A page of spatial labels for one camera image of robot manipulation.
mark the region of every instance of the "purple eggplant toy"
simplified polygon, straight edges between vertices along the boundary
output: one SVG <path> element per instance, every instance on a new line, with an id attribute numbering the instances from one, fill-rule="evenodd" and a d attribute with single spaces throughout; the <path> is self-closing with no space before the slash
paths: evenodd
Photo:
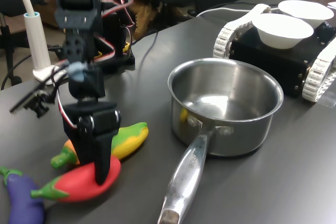
<path id="1" fill-rule="evenodd" d="M 14 169 L 0 167 L 10 196 L 11 213 L 8 224 L 43 224 L 44 206 L 41 198 L 31 199 L 30 191 L 39 189 L 31 178 Z"/>

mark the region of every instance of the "green pepper stem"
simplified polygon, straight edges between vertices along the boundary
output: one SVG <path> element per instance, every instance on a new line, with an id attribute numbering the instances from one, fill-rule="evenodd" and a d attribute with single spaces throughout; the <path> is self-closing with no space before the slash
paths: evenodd
<path id="1" fill-rule="evenodd" d="M 43 196 L 43 191 L 42 190 L 31 190 L 30 191 L 30 196 L 32 199 L 39 198 Z"/>
<path id="2" fill-rule="evenodd" d="M 5 176 L 7 173 L 9 173 L 9 170 L 5 166 L 0 166 L 0 174 Z"/>

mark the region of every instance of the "red pepper toy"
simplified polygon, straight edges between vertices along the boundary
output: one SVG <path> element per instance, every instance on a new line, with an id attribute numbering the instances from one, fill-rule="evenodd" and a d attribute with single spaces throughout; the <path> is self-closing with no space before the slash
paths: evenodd
<path id="1" fill-rule="evenodd" d="M 102 185 L 96 183 L 95 165 L 90 163 L 53 179 L 39 190 L 32 190 L 30 195 L 63 202 L 88 200 L 105 192 L 118 177 L 120 168 L 120 161 L 111 156 L 110 171 Z"/>

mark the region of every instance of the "lamp base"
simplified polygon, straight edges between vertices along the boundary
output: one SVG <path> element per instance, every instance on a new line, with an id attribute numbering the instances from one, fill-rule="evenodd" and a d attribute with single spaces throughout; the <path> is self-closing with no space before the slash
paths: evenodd
<path id="1" fill-rule="evenodd" d="M 50 66 L 48 66 L 48 67 L 46 67 L 46 68 L 34 69 L 34 70 L 33 70 L 33 75 L 34 75 L 34 77 L 35 77 L 36 80 L 42 82 L 42 81 L 44 81 L 45 79 L 47 79 L 47 78 L 50 76 L 51 71 L 53 70 L 53 68 L 55 68 L 55 70 L 58 70 L 58 69 L 59 69 L 58 66 L 50 65 Z M 55 79 L 55 81 L 58 81 L 59 78 L 60 78 L 63 74 L 65 74 L 65 73 L 66 73 L 66 70 L 62 70 L 62 71 L 56 73 L 56 74 L 54 75 L 54 79 Z M 48 80 L 48 81 L 46 82 L 46 85 L 51 85 L 51 84 L 52 84 L 52 81 L 51 81 L 51 80 Z"/>

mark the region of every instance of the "gray table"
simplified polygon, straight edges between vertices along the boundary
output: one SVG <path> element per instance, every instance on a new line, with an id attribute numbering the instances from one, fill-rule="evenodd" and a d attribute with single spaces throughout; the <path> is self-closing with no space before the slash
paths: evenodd
<path id="1" fill-rule="evenodd" d="M 157 222 L 167 184 L 185 150 L 170 131 L 168 75 L 185 61 L 210 57 L 222 26 L 239 15 L 211 13 L 162 31 L 145 59 L 154 36 L 134 46 L 136 70 L 109 77 L 107 98 L 118 102 L 122 126 L 147 122 L 149 137 L 122 163 L 118 181 L 104 195 L 78 204 L 46 201 L 46 223 Z M 49 164 L 67 139 L 57 107 L 51 106 L 40 120 L 32 111 L 16 116 L 8 112 L 35 84 L 26 82 L 0 93 L 0 164 L 20 169 L 43 185 L 65 171 Z M 334 92 L 336 86 L 325 97 L 334 98 Z M 61 88 L 61 99 L 71 101 L 67 85 Z M 184 223 L 335 223 L 335 119 L 334 108 L 285 97 L 258 152 L 240 159 L 206 160 Z M 8 195 L 0 186 L 0 223 L 8 216 Z"/>

